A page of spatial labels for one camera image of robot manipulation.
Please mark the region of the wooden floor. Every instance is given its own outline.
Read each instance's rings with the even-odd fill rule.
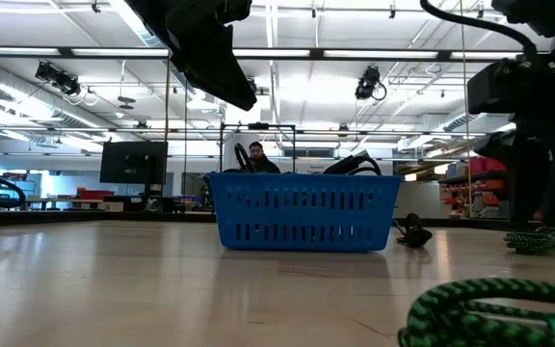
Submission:
[[[225,250],[215,225],[0,227],[0,346],[394,346],[437,284],[555,281],[555,251],[513,254],[502,237],[435,230],[425,250],[305,254]]]

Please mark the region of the blue plastic basket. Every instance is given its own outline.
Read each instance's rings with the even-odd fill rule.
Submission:
[[[210,173],[220,238],[239,250],[380,251],[401,177]]]

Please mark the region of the black monitor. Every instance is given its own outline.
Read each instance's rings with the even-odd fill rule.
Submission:
[[[163,143],[106,143],[102,151],[100,182],[164,184],[166,158]]]

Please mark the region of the man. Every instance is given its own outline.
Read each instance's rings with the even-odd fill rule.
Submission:
[[[278,166],[269,161],[262,145],[257,141],[250,145],[250,159],[257,173],[280,174]]]

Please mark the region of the green rope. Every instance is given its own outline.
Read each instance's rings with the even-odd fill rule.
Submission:
[[[540,227],[534,232],[510,232],[507,247],[519,254],[536,254],[555,248],[555,227]]]
[[[414,302],[409,312],[408,325],[398,335],[400,346],[555,347],[551,315],[474,301],[485,298],[555,304],[555,284],[515,279],[464,280],[443,284],[424,293]],[[540,321],[547,323],[547,326],[518,324],[494,319],[490,315],[494,318]]]

